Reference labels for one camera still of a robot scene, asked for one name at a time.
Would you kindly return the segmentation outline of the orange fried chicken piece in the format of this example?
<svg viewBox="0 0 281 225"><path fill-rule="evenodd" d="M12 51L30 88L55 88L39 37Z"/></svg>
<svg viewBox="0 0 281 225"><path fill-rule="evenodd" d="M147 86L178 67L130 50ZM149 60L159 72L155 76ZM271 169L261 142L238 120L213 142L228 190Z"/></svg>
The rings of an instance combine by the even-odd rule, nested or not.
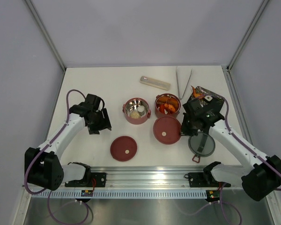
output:
<svg viewBox="0 0 281 225"><path fill-rule="evenodd" d="M165 108L168 114L172 114L176 112L176 108L172 104L165 103Z"/></svg>

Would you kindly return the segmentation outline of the metal tongs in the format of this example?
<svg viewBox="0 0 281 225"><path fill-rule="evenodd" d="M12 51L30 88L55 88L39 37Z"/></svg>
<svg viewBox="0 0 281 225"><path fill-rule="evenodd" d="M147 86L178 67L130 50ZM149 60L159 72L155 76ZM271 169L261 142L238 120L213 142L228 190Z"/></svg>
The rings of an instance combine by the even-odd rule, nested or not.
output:
<svg viewBox="0 0 281 225"><path fill-rule="evenodd" d="M192 67L176 66L177 96L180 100L182 100L187 93L192 71Z"/></svg>

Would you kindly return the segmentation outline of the dark red steel bowl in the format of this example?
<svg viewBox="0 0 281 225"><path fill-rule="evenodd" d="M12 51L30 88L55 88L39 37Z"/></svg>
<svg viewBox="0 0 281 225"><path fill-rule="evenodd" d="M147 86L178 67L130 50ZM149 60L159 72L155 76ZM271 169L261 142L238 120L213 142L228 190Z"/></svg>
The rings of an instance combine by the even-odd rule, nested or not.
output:
<svg viewBox="0 0 281 225"><path fill-rule="evenodd" d="M170 93L157 95L155 98L154 109L157 118L171 116L176 118L179 115L181 103L178 97Z"/></svg>

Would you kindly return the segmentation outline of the red sausage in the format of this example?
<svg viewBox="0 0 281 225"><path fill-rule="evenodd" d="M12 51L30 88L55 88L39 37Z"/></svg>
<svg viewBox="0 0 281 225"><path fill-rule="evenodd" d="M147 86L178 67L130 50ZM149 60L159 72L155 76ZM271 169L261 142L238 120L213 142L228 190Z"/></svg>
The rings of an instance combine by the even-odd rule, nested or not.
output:
<svg viewBox="0 0 281 225"><path fill-rule="evenodd" d="M159 112L162 113L162 114L167 114L165 104L159 105Z"/></svg>

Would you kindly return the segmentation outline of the white steamed bun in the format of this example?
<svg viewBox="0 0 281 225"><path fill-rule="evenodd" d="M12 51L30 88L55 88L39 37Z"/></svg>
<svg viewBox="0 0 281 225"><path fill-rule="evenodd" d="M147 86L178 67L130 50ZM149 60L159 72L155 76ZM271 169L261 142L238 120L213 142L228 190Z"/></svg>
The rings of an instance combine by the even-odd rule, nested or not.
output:
<svg viewBox="0 0 281 225"><path fill-rule="evenodd" d="M130 117L131 117L132 119L139 119L141 116L140 116L140 114L139 114L137 111L132 111L132 112L130 113Z"/></svg>

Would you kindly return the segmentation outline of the pink steel bowl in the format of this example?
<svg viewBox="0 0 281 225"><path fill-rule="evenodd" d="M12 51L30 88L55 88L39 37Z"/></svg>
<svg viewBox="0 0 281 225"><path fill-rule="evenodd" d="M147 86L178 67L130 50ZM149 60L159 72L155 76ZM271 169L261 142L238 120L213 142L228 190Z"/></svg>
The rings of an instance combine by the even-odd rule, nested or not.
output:
<svg viewBox="0 0 281 225"><path fill-rule="evenodd" d="M140 97L129 99L123 104L122 111L126 120L134 125L143 124L151 117L148 102Z"/></svg>

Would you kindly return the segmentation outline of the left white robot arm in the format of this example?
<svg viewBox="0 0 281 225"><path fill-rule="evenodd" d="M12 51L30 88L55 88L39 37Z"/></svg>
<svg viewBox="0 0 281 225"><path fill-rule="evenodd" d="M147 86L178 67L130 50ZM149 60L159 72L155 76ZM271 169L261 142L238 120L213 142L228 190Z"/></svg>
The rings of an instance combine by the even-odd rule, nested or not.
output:
<svg viewBox="0 0 281 225"><path fill-rule="evenodd" d="M104 100L87 94L78 105L67 106L67 117L60 130L37 148L28 148L24 155L24 186L33 184L42 190L57 190L61 184L75 184L81 187L94 187L95 177L91 167L84 163L70 162L61 165L60 159L75 136L84 128L90 135L98 135L104 129L111 130L111 122Z"/></svg>

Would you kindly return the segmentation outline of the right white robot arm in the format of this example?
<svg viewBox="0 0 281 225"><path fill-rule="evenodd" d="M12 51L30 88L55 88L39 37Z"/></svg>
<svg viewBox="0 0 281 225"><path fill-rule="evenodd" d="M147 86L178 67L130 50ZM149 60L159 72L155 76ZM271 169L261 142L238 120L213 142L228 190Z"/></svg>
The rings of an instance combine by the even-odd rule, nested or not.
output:
<svg viewBox="0 0 281 225"><path fill-rule="evenodd" d="M215 161L203 169L203 180L213 186L217 182L242 187L253 200L260 201L281 185L281 159L269 157L256 149L239 135L228 123L228 116L221 114L226 99L217 97L205 100L198 98L183 104L184 118L181 132L189 137L201 131L221 143L240 163L233 167Z"/></svg>

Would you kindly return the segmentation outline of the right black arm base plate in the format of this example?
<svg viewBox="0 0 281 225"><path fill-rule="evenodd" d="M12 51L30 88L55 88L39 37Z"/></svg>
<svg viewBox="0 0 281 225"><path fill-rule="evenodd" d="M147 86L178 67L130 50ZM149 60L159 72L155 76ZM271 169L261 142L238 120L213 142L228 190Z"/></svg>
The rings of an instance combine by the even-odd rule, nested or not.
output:
<svg viewBox="0 0 281 225"><path fill-rule="evenodd" d="M189 172L184 175L184 178L188 180L191 188L219 188L223 184L207 172Z"/></svg>

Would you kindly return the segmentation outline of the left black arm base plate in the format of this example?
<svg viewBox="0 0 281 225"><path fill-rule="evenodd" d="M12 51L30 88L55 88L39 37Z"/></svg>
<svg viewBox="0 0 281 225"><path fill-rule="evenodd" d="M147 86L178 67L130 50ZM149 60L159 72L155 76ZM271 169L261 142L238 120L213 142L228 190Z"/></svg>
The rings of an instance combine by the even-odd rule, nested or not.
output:
<svg viewBox="0 0 281 225"><path fill-rule="evenodd" d="M105 172L88 172L81 180L72 180L65 183L68 188L104 188L106 184Z"/></svg>

